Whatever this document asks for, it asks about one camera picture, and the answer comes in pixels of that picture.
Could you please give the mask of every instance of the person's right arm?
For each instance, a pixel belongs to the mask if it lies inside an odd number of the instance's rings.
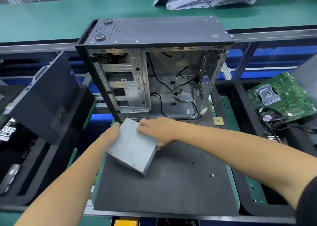
[[[274,189],[295,209],[304,188],[317,176],[317,158],[243,132],[168,118],[142,119],[138,132],[159,139],[158,147],[182,141],[201,149]]]

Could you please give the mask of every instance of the work mat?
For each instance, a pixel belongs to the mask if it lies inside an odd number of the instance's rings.
[[[210,109],[199,123],[214,126]],[[107,157],[94,209],[238,216],[225,164],[182,142],[157,151],[145,177]]]

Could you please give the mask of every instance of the person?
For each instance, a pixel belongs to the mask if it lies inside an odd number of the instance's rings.
[[[317,225],[317,158],[243,132],[168,118],[142,119],[137,131],[157,138],[158,149],[182,141],[217,157],[282,195],[296,209],[299,225]],[[15,226],[78,225],[103,155],[118,136],[115,123],[34,200]]]

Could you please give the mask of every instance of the person's left hand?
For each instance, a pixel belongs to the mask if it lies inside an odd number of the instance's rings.
[[[108,128],[103,134],[100,135],[98,140],[105,146],[106,152],[109,151],[110,146],[118,139],[120,130],[120,124],[115,122],[111,128]]]

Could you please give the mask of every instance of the person's left arm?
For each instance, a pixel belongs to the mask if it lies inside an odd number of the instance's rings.
[[[15,226],[78,225],[101,160],[118,136],[115,123],[34,200]]]

